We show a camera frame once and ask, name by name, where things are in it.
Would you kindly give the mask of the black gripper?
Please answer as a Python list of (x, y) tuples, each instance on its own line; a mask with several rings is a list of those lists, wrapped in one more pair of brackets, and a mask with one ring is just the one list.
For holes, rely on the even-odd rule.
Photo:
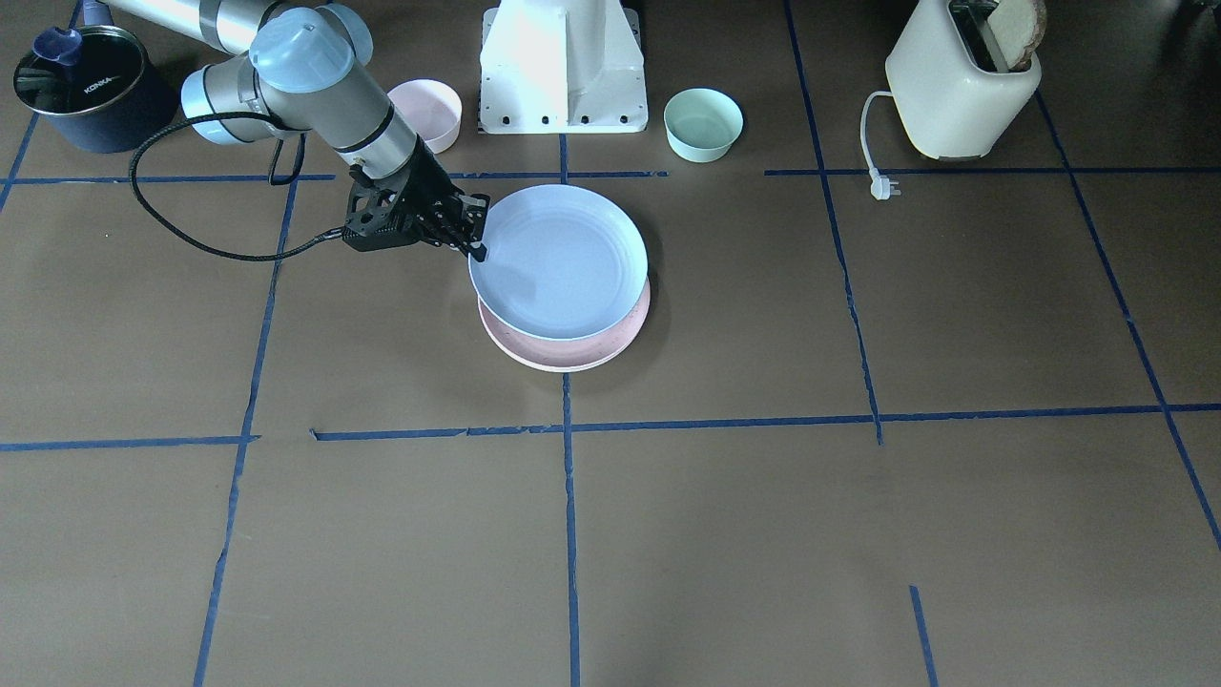
[(416, 143), (397, 173), (372, 178), (361, 164), (352, 164), (353, 178), (343, 239), (355, 251), (370, 253), (422, 242), (451, 246), (484, 262), (484, 229), (491, 196), (464, 195), (424, 143)]

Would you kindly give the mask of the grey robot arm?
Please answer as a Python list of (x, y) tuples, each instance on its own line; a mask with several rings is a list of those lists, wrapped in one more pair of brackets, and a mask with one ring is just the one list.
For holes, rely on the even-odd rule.
[(353, 179), (339, 227), (315, 244), (426, 243), (484, 261), (488, 196), (459, 190), (368, 73), (372, 37), (339, 2), (117, 1), (114, 9), (227, 52), (179, 88), (186, 127), (219, 145), (319, 135)]

